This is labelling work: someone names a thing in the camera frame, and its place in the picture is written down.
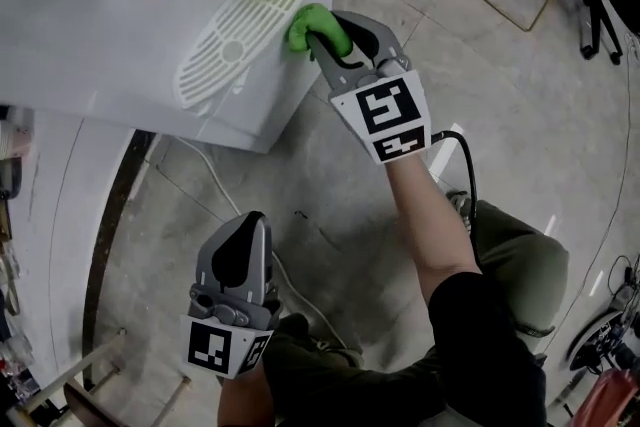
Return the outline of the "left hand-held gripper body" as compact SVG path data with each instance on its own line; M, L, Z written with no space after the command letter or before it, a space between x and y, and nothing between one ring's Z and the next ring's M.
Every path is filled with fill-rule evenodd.
M224 379L253 370L279 323L277 288L267 286L262 305L197 283L189 296L188 313L180 318L183 362Z

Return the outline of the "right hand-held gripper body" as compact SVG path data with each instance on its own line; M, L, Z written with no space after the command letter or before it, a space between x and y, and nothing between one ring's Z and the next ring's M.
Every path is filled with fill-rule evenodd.
M431 117L418 73L400 57L366 69L346 82L330 103L377 164L423 152L431 146Z

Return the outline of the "green cloth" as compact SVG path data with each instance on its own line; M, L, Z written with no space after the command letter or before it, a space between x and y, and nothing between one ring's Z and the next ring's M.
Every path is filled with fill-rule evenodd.
M346 57L353 50L351 38L323 4L306 4L296 12L286 36L289 50L294 53L309 51L309 33L320 34L339 57Z

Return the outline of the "white water dispenser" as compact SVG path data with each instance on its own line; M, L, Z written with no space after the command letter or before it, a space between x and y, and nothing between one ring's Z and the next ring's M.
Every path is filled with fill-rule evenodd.
M268 152L318 77L287 27L206 102L184 110L174 74L225 0L0 0L0 102Z

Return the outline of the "person's left forearm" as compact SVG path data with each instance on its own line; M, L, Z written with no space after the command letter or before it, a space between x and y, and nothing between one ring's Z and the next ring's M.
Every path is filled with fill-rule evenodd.
M262 362L223 381L217 427L275 427L274 403Z

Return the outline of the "person's right forearm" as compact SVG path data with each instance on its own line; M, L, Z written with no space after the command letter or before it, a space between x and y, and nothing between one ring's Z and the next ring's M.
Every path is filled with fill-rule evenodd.
M476 273L471 240L459 214L417 155L385 165L423 298L459 273Z

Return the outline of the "person's left leg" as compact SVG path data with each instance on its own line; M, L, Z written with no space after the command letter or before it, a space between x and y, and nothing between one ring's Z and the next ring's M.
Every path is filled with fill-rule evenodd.
M286 427L418 427L445 410L428 359L392 373L353 367L318 348L300 313L280 320L262 363Z

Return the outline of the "white drip tray grille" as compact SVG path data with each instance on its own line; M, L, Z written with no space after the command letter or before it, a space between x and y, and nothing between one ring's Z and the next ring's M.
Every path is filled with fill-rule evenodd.
M225 0L178 66L173 94L195 108L234 81L289 24L303 0Z

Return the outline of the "person's right shoe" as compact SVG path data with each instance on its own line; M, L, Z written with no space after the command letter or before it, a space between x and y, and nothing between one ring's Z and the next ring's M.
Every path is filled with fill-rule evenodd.
M465 229L471 232L471 197L467 191L450 190L446 196L463 221Z

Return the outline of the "person's black shirt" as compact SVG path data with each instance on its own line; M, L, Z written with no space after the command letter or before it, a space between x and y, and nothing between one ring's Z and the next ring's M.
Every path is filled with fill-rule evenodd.
M547 427L545 374L486 276L445 279L428 310L439 382L456 426Z

